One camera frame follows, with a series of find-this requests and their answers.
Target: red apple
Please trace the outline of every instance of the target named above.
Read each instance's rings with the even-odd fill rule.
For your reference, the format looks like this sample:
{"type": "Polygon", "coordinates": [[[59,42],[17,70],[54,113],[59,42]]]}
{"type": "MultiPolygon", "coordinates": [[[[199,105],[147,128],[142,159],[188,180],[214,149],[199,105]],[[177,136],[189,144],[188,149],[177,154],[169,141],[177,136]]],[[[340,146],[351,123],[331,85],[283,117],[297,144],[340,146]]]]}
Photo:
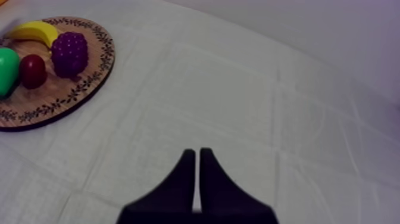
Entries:
{"type": "Polygon", "coordinates": [[[43,85],[47,79],[45,61],[36,54],[24,57],[20,63],[21,83],[27,89],[35,89],[43,85]]]}

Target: yellow banana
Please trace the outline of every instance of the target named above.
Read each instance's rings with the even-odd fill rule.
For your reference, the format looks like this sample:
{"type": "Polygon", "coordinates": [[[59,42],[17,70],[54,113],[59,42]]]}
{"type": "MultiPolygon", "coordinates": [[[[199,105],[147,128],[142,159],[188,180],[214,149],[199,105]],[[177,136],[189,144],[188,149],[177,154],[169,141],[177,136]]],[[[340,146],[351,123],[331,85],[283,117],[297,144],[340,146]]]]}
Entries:
{"type": "Polygon", "coordinates": [[[53,41],[58,37],[57,29],[42,21],[31,21],[15,27],[8,33],[11,39],[41,41],[51,48],[53,41]]]}

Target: floral border pattern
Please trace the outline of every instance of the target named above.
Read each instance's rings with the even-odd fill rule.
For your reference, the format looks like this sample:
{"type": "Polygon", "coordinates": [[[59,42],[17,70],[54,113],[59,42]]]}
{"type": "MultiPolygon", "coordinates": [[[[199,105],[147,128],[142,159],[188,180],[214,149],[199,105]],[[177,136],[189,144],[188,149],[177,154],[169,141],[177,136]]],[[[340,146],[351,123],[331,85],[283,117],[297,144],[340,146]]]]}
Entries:
{"type": "MultiPolygon", "coordinates": [[[[2,108],[0,108],[0,119],[6,122],[18,120],[21,124],[23,124],[25,122],[30,122],[32,119],[35,119],[39,116],[53,114],[54,111],[58,108],[61,108],[62,105],[67,105],[71,102],[77,101],[77,96],[85,93],[87,89],[94,84],[94,82],[101,80],[102,72],[111,69],[113,66],[115,54],[113,48],[113,39],[109,37],[108,33],[106,33],[102,27],[91,22],[65,17],[49,18],[44,19],[43,21],[51,25],[66,24],[90,29],[95,34],[97,40],[103,44],[103,47],[101,48],[103,53],[100,55],[101,64],[99,65],[99,71],[93,72],[86,79],[81,80],[75,88],[71,88],[71,91],[66,98],[57,98],[54,102],[43,104],[40,107],[37,107],[35,110],[25,111],[23,114],[18,114],[16,111],[2,110],[2,108]]],[[[0,46],[6,42],[7,39],[0,39],[0,46]]]]}

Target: white tablecloth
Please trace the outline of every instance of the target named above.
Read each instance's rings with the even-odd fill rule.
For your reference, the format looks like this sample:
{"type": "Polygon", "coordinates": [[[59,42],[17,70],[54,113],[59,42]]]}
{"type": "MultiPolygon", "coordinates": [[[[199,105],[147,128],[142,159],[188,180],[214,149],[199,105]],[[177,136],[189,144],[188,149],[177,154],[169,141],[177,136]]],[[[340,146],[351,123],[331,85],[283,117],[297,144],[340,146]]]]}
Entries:
{"type": "Polygon", "coordinates": [[[400,114],[349,76],[162,1],[10,0],[0,30],[59,15],[103,25],[114,70],[73,114],[0,133],[0,223],[114,223],[201,147],[281,223],[400,223],[400,114]]]}

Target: toy fruit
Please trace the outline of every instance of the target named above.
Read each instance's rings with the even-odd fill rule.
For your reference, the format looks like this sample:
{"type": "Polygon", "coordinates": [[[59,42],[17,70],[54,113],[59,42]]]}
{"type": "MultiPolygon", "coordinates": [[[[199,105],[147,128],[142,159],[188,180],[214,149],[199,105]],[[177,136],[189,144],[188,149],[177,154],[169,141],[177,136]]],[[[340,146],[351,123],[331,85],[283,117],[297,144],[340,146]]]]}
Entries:
{"type": "Polygon", "coordinates": [[[47,79],[45,61],[36,54],[24,57],[20,63],[21,83],[27,89],[43,85],[47,79]]]}
{"type": "Polygon", "coordinates": [[[61,34],[51,47],[51,60],[59,77],[72,78],[88,66],[88,42],[81,33],[61,34]]]}
{"type": "Polygon", "coordinates": [[[57,29],[49,23],[31,21],[15,27],[8,33],[8,36],[11,39],[17,40],[41,41],[45,43],[48,48],[51,48],[53,41],[58,37],[58,32],[57,29]]]}
{"type": "Polygon", "coordinates": [[[18,78],[18,66],[20,57],[9,48],[0,48],[0,97],[4,97],[10,91],[18,78]]]}

